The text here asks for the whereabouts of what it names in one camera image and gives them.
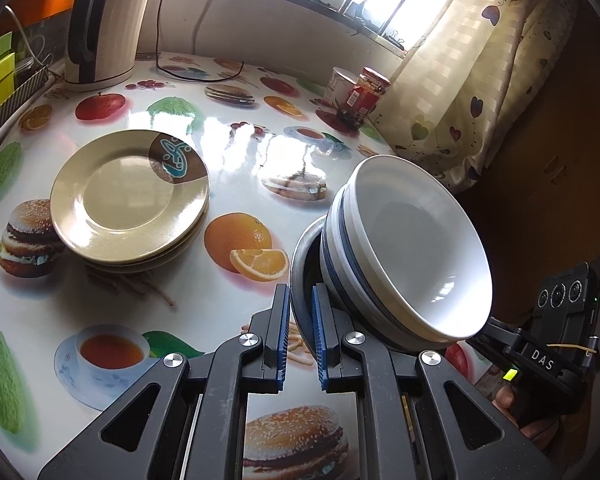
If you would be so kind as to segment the person's right hand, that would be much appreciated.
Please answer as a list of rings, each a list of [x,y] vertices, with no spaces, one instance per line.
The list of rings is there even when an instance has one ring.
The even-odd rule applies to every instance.
[[[547,448],[561,432],[572,430],[578,432],[581,427],[588,426],[591,398],[592,393],[588,392],[577,414],[562,415],[559,418],[542,418],[535,422],[530,422],[526,426],[522,426],[512,413],[516,402],[516,393],[514,393],[514,389],[509,384],[498,390],[492,400],[492,404],[538,448]]]

